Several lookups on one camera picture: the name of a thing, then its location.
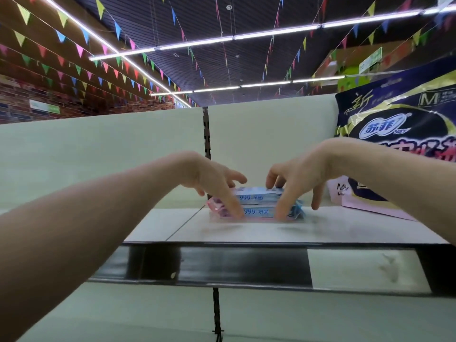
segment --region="green sign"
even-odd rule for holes
[[[36,110],[42,110],[44,112],[49,112],[49,113],[60,114],[59,106],[54,106],[52,104],[34,101],[32,99],[30,100],[30,108],[36,109]]]
[[[380,47],[374,51],[367,59],[359,64],[359,74],[367,71],[374,64],[379,62],[382,59],[383,47]]]

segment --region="hand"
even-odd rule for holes
[[[285,219],[296,199],[311,189],[312,209],[320,207],[326,181],[341,175],[331,164],[334,140],[325,140],[311,151],[271,167],[266,177],[266,188],[271,189],[274,185],[282,188],[286,183],[275,209],[277,219]]]
[[[236,187],[234,181],[245,184],[247,178],[242,173],[211,161],[198,153],[191,153],[189,157],[191,175],[185,179],[182,185],[194,188],[200,196],[208,193],[220,198],[233,216],[242,218],[244,210],[230,188]]]

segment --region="yellow pennant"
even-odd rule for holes
[[[30,12],[27,11],[24,7],[22,7],[20,4],[17,4],[19,8],[20,15],[23,17],[26,25],[28,25],[28,21],[30,19]]]
[[[26,40],[26,37],[23,34],[20,34],[16,31],[14,31],[14,34],[16,35],[16,39],[19,42],[19,45],[22,46],[24,44],[24,41]]]
[[[370,7],[368,8],[368,14],[369,14],[369,16],[372,17],[373,14],[374,14],[374,12],[375,12],[375,2],[374,2],[372,5],[370,5]]]
[[[373,45],[373,35],[375,34],[375,31],[369,35],[369,43]]]
[[[419,44],[419,37],[421,36],[421,29],[419,29],[417,32],[413,34],[413,42],[415,45]]]
[[[98,8],[98,15],[100,16],[100,19],[103,17],[103,12],[105,11],[105,7],[103,6],[103,4],[101,3],[100,0],[95,0],[95,2],[97,3],[97,8]]]
[[[65,25],[67,24],[68,17],[66,14],[60,12],[59,10],[57,10],[57,14],[58,14],[58,17],[60,18],[60,22],[62,23],[62,27],[64,28]]]

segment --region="dark blue package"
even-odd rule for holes
[[[456,161],[456,57],[338,93],[336,100],[336,137]],[[337,183],[344,206],[413,219],[360,182]]]

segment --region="blue pennant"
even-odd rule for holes
[[[355,24],[355,26],[353,27],[353,32],[355,34],[355,38],[358,38],[358,28],[359,28],[359,24]]]
[[[173,22],[174,25],[175,25],[175,24],[176,24],[176,14],[174,13],[173,7],[171,7],[171,12],[172,12],[172,22]]]
[[[57,36],[58,36],[58,40],[60,40],[60,43],[63,43],[64,40],[65,40],[65,38],[66,38],[65,35],[64,35],[64,34],[61,34],[61,33],[58,32],[57,30],[56,30],[56,33],[57,33]]]
[[[445,15],[443,13],[438,13],[436,15],[436,17],[434,18],[434,22],[436,23],[437,25],[437,28],[440,30],[442,28],[442,24],[443,24],[443,17]]]
[[[83,32],[83,35],[84,35],[84,39],[86,41],[86,44],[88,44],[88,32],[86,30],[84,30],[83,28],[81,29],[82,32]]]
[[[384,22],[382,22],[382,28],[383,28],[383,32],[384,33],[387,33],[388,32],[388,24],[389,24],[389,20],[385,20]]]
[[[120,28],[119,24],[115,21],[114,22],[114,27],[115,27],[115,34],[117,35],[117,40],[120,38],[120,32],[122,29]]]

